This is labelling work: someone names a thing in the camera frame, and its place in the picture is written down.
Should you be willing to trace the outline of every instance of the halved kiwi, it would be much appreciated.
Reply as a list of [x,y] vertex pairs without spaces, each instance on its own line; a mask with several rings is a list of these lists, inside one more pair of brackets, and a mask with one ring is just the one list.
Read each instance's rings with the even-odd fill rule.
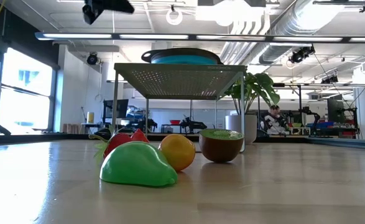
[[225,129],[205,129],[199,135],[201,152],[213,162],[233,160],[239,154],[243,142],[243,134]]

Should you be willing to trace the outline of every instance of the ductwork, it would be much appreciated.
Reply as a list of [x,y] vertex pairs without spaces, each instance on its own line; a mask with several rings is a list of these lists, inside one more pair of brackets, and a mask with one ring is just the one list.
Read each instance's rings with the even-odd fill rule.
[[[313,35],[327,25],[344,6],[324,6],[313,4],[314,0],[298,0],[276,25],[269,35]],[[270,65],[289,53],[292,47],[277,46],[268,43],[257,44],[244,65],[249,63]]]

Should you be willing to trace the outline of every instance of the red object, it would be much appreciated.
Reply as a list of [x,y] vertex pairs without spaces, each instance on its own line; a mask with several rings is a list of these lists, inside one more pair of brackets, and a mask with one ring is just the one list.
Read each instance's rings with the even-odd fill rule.
[[131,141],[143,141],[149,143],[149,140],[140,129],[135,131],[135,133],[131,136]]
[[127,134],[119,133],[115,134],[109,141],[108,146],[106,147],[105,151],[103,152],[103,158],[106,158],[106,156],[109,155],[113,149],[117,148],[118,146],[131,142],[130,136]]
[[180,124],[180,120],[170,120],[170,124]]

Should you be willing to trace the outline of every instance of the metal rack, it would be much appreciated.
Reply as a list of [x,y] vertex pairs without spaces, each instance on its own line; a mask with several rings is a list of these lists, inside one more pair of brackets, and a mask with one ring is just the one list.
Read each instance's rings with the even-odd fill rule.
[[[216,109],[216,102],[239,78],[242,80],[241,108],[244,108],[243,80],[246,67],[243,65],[115,63],[114,69],[116,77],[120,74],[146,98],[146,123],[150,99],[214,100]],[[114,82],[114,99],[117,98],[118,82]],[[113,102],[112,125],[115,126],[117,101]],[[244,115],[241,116],[241,122],[244,134]]]

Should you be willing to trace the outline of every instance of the window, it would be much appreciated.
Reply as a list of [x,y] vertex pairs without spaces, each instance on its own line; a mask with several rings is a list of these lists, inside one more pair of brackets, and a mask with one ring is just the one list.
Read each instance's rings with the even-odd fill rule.
[[0,124],[47,129],[49,111],[48,97],[19,93],[7,88],[1,91]]
[[4,54],[2,84],[36,92],[51,94],[52,68],[12,48]]
[[2,66],[0,124],[49,128],[53,70],[8,48]]

